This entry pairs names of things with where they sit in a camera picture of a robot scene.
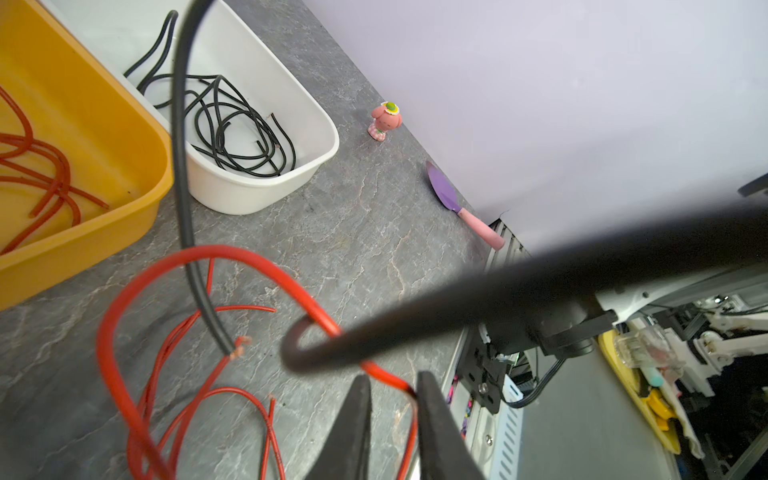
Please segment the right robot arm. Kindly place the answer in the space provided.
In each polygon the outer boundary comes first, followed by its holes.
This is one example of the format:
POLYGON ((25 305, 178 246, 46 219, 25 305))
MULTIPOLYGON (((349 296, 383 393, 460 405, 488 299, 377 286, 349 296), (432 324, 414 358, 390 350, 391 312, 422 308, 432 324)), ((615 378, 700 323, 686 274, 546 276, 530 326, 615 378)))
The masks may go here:
MULTIPOLYGON (((754 197, 750 202, 754 201, 757 202, 756 199, 757 196, 765 196, 767 197, 767 173, 748 182, 742 187, 739 187, 736 190, 737 194, 740 196, 740 198, 749 198, 754 197)), ((645 215, 644 217, 639 217, 638 219, 634 219, 629 221, 629 223, 626 223, 626 225, 622 224, 619 225, 619 223, 616 223, 616 225, 613 225, 616 228, 608 229, 605 231, 600 231, 597 229, 597 227, 593 227, 590 229, 590 232, 586 234, 584 238, 573 238, 573 239, 565 239, 563 237, 562 241, 558 241, 555 243, 552 243, 551 245, 548 245, 548 247, 544 250, 535 250, 534 254, 544 254, 545 256, 550 254, 551 252, 557 252, 557 251, 565 251, 566 249, 572 249, 574 245, 582 244, 582 243, 590 243, 594 242, 595 238, 603 238, 605 236, 613 235, 616 232, 623 232, 625 230, 638 230, 640 227, 647 226, 651 223, 664 223, 669 222, 670 219, 679 219, 682 217, 690 217, 691 215, 698 214, 703 212, 704 210, 707 210, 712 208, 713 210, 722 210, 725 208, 725 206, 730 205, 731 203, 740 204, 742 200, 712 200, 704 202, 702 205, 687 205, 684 203, 680 203, 677 201, 673 201, 673 199, 670 197, 668 199, 665 199, 665 203, 661 206, 657 206, 655 210, 653 210, 652 213, 649 213, 645 215)), ((644 282, 644 283, 637 283, 632 285, 620 285, 613 290, 605 290, 598 292, 597 295, 597 309, 603 309, 603 310, 613 310, 615 311, 617 315, 616 321, 614 323, 623 323, 626 320, 628 320, 632 315, 635 313, 638 313, 641 309, 646 307, 651 307, 651 309, 655 312, 660 309, 671 309, 678 307, 680 305, 683 305, 683 303, 689 303, 694 300, 682 300, 682 298, 685 295, 680 292, 683 292, 688 287, 693 288, 693 290, 700 290, 704 291, 706 290, 704 288, 704 280, 715 280, 717 276, 725 275, 725 270, 717 271, 712 270, 709 272, 699 272, 696 274, 686 274, 682 277, 669 277, 666 280, 662 279, 659 281, 654 282, 644 282)), ((480 342, 480 345, 490 345, 493 347, 493 351, 497 353, 487 353, 484 354, 488 356, 488 358, 495 358, 496 356, 504 356, 504 355, 512 355, 514 353, 519 353, 520 351, 527 350, 531 346, 535 346, 534 343, 531 343, 533 340, 526 337, 525 335, 525 325, 522 325, 523 329, 521 330, 523 332, 523 338, 522 340, 518 341, 517 351, 511 351, 504 353, 502 352, 502 340, 501 340, 501 333, 499 333, 496 337, 496 343, 493 343, 493 339, 491 338, 490 334, 487 331, 486 325, 480 324, 478 327, 471 327, 469 330, 467 330, 467 340, 472 339, 478 340, 480 342)))

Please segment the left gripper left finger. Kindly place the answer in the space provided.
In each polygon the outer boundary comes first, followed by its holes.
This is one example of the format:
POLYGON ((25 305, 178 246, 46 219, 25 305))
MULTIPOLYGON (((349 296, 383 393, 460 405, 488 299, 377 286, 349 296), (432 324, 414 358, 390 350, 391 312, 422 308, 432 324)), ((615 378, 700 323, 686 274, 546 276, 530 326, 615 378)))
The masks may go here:
POLYGON ((371 416, 370 379, 367 375, 358 375, 306 479, 367 479, 371 416))

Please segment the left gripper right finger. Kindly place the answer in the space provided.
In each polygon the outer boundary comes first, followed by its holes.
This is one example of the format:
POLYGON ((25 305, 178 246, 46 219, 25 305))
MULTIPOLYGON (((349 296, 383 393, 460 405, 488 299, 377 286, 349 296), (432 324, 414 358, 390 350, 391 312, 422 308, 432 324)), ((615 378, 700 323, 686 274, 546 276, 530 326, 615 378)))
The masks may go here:
POLYGON ((416 398, 420 478, 483 480, 431 372, 418 373, 416 398))

